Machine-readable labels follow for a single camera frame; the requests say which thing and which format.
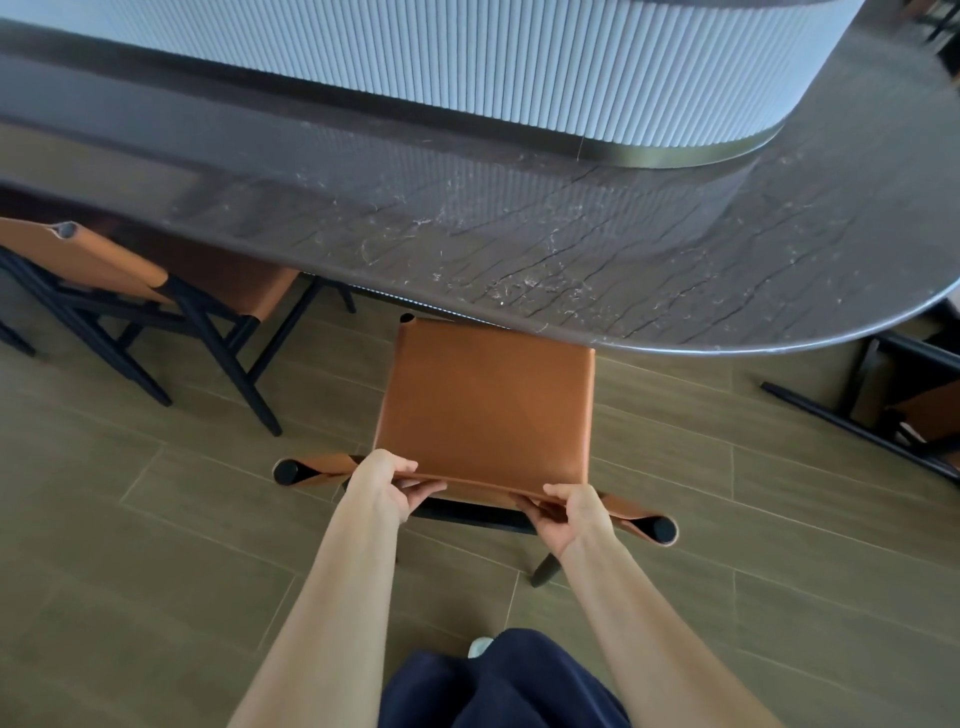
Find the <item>chair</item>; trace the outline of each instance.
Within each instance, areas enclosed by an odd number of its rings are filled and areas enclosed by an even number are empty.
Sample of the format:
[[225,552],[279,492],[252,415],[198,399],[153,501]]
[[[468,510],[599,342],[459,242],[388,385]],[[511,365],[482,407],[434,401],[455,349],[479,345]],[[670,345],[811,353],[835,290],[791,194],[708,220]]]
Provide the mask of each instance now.
[[[593,349],[409,313],[400,322],[374,447],[416,460],[418,477],[448,483],[414,516],[534,533],[511,494],[550,501],[543,483],[588,480]],[[281,460],[274,480],[339,483],[362,459]],[[669,518],[602,498],[628,530],[665,546],[676,540]],[[546,583],[559,568],[548,556],[532,583]]]
[[[853,411],[884,354],[893,359],[894,378],[876,424],[865,425],[853,418]],[[960,323],[926,341],[895,331],[864,339],[835,409],[769,381],[760,388],[960,487]]]
[[[195,336],[267,429],[280,424],[256,381],[320,289],[330,284],[354,312],[342,284],[313,277],[276,334],[245,371],[236,354],[274,311],[300,274],[293,268],[169,236],[144,233],[124,248],[76,223],[42,225],[0,218],[0,265],[111,367],[169,406],[159,384],[129,354],[145,327]],[[103,315],[129,323],[116,338]],[[211,317],[232,324],[221,335]]]
[[26,339],[2,321],[0,321],[0,341],[12,346],[18,352],[27,354],[27,356],[36,355],[36,349],[30,346]]

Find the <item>fluted panel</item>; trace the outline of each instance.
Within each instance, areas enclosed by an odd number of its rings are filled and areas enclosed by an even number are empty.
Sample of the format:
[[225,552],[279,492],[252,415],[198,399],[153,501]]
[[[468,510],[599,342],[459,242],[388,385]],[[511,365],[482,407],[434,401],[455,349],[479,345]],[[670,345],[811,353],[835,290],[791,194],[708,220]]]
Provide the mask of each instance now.
[[779,124],[862,0],[7,0],[9,19],[620,144]]

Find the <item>dark blue pants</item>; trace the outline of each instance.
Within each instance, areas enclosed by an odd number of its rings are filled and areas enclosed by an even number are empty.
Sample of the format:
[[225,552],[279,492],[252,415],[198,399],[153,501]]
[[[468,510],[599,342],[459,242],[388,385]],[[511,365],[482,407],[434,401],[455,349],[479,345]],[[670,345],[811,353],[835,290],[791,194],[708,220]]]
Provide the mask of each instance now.
[[383,691],[379,728],[628,728],[613,694],[562,647],[508,629],[480,657],[417,652]]

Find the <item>marble tabletop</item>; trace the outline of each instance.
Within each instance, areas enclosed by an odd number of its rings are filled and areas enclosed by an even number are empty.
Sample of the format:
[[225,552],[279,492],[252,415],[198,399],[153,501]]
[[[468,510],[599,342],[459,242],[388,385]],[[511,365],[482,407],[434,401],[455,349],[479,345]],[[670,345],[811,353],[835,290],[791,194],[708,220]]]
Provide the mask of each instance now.
[[0,34],[0,183],[592,346],[780,352],[960,279],[960,104],[851,29],[763,149],[598,166]]

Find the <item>right hand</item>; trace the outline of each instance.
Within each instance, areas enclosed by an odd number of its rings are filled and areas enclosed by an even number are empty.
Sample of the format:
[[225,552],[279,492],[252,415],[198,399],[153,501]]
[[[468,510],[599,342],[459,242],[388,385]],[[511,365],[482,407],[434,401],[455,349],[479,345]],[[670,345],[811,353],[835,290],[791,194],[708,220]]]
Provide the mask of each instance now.
[[593,486],[582,483],[546,484],[543,491],[564,502],[564,505],[541,501],[535,503],[526,496],[513,496],[516,507],[523,511],[537,529],[547,548],[558,559],[577,539],[593,536],[616,538],[613,521]]

